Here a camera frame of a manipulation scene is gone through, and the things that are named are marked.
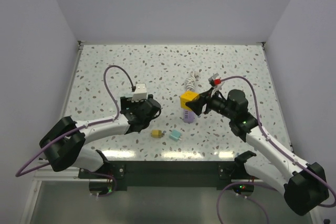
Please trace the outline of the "yellow cube socket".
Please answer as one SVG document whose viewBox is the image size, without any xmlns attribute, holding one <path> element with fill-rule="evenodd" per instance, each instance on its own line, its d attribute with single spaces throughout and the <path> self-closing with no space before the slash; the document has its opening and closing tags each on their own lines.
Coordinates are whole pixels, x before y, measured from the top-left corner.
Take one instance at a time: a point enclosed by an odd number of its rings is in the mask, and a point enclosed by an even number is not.
<svg viewBox="0 0 336 224">
<path fill-rule="evenodd" d="M 196 93 L 196 92 L 194 92 L 194 91 L 190 91 L 190 90 L 185 91 L 180 96 L 180 105 L 181 105 L 181 108 L 184 109 L 184 110 L 191 111 L 191 109 L 186 105 L 186 103 L 190 102 L 190 101 L 194 101 L 198 97 L 199 97 L 199 94 Z"/>
</svg>

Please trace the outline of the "yellow small plug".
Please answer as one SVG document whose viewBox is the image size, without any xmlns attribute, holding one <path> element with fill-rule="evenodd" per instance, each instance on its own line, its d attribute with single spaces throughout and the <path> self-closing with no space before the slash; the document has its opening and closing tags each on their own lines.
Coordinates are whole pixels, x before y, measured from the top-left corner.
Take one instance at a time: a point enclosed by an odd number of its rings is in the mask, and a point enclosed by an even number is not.
<svg viewBox="0 0 336 224">
<path fill-rule="evenodd" d="M 161 130 L 152 130 L 151 131 L 151 137 L 153 138 L 162 138 L 164 136 L 164 132 Z"/>
</svg>

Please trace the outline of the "teal triangular socket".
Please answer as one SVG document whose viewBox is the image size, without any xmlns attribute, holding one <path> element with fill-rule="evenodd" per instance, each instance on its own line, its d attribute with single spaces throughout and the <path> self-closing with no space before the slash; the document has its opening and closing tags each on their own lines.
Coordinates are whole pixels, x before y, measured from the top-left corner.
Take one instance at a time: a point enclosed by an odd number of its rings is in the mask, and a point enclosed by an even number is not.
<svg viewBox="0 0 336 224">
<path fill-rule="evenodd" d="M 127 93 L 124 95 L 126 98 L 132 98 L 133 97 L 133 93 Z"/>
</svg>

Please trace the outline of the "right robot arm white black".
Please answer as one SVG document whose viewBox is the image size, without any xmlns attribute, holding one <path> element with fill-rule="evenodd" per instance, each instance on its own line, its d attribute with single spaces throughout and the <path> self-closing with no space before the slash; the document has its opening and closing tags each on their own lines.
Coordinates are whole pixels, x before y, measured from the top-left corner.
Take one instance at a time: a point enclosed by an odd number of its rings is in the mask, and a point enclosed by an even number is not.
<svg viewBox="0 0 336 224">
<path fill-rule="evenodd" d="M 303 216 L 329 198 L 329 189 L 323 167 L 308 163 L 285 148 L 248 111 L 248 100 L 242 90 L 232 90 L 227 98 L 219 91 L 201 94 L 189 92 L 190 98 L 181 99 L 181 107 L 196 115 L 214 111 L 230 120 L 231 131 L 268 159 L 276 168 L 260 168 L 246 160 L 234 165 L 239 178 L 255 176 L 283 194 L 287 205 Z"/>
</svg>

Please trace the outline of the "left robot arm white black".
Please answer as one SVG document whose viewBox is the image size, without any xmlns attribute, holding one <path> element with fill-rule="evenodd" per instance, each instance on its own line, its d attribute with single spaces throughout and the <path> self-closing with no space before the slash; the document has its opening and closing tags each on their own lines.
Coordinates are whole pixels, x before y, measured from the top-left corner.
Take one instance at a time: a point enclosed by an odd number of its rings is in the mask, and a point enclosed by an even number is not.
<svg viewBox="0 0 336 224">
<path fill-rule="evenodd" d="M 87 169 L 97 178 L 105 177 L 109 171 L 105 156 L 100 151 L 84 150 L 83 146 L 109 136 L 140 133 L 162 110 L 151 94 L 137 102 L 121 97 L 120 105 L 119 113 L 107 118 L 89 121 L 61 118 L 39 142 L 53 171 L 73 166 Z"/>
</svg>

